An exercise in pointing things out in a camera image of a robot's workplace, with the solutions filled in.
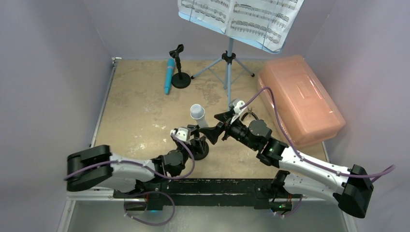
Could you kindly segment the black mic stand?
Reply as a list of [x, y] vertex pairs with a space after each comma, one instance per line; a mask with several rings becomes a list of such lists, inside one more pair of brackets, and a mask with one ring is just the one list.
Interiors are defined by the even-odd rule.
[[177, 73], [172, 76], [171, 84], [173, 87], [178, 89], [187, 88], [191, 84], [190, 75], [182, 72], [181, 70], [181, 61], [179, 54], [182, 53], [184, 50], [184, 45], [179, 44], [175, 50], [169, 52], [170, 56], [175, 60]]
[[198, 125], [188, 125], [188, 129], [190, 135], [193, 136], [193, 138], [189, 140], [189, 148], [193, 154], [193, 158], [195, 161], [203, 160], [209, 153], [209, 145], [206, 142], [206, 137], [200, 135]]

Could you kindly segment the white toy microphone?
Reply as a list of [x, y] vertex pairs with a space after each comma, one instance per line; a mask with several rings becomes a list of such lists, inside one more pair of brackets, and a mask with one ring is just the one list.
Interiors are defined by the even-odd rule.
[[200, 104], [193, 104], [190, 107], [190, 116], [196, 121], [199, 128], [208, 127], [208, 122], [205, 118], [205, 109]]

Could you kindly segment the blue toy microphone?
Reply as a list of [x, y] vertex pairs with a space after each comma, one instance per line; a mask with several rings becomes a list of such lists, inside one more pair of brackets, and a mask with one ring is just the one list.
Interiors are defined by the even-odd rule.
[[166, 75], [164, 82], [164, 93], [168, 95], [171, 90], [171, 81], [174, 74], [175, 60], [173, 58], [168, 59], [166, 67]]

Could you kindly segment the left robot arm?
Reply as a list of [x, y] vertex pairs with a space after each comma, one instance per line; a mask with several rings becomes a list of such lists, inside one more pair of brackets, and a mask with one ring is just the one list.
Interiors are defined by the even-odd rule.
[[199, 127], [189, 125], [170, 132], [176, 149], [147, 160], [125, 158], [113, 153], [109, 145], [91, 147], [67, 157], [66, 189], [78, 192], [93, 187], [110, 188], [137, 198], [144, 183], [160, 183], [189, 176], [182, 174], [186, 162], [204, 159], [209, 153], [206, 137]]

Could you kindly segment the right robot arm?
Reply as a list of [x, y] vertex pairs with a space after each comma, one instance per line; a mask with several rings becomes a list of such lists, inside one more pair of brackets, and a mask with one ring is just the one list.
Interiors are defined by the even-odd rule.
[[200, 133], [211, 144], [216, 144], [220, 136], [223, 140], [233, 138], [255, 151], [256, 158], [264, 165], [283, 170], [271, 184], [276, 196], [286, 193], [315, 196], [335, 203], [346, 214], [365, 218], [374, 186], [364, 167], [334, 165], [301, 153], [272, 137], [272, 130], [262, 119], [245, 125], [233, 111], [214, 117], [218, 123], [213, 127], [199, 124]]

